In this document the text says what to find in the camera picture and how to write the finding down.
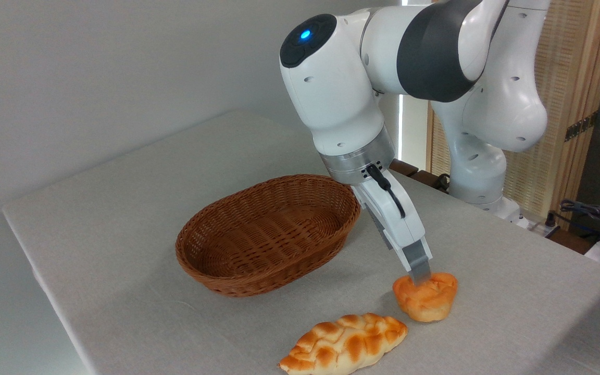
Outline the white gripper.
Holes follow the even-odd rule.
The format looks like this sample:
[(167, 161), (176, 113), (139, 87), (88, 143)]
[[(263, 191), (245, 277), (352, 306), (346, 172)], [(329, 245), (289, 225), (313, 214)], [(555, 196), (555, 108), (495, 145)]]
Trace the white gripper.
[(353, 192), (374, 220), (388, 249), (395, 250), (414, 286), (432, 276), (432, 254), (426, 231), (405, 188), (390, 171), (363, 171), (362, 183)]

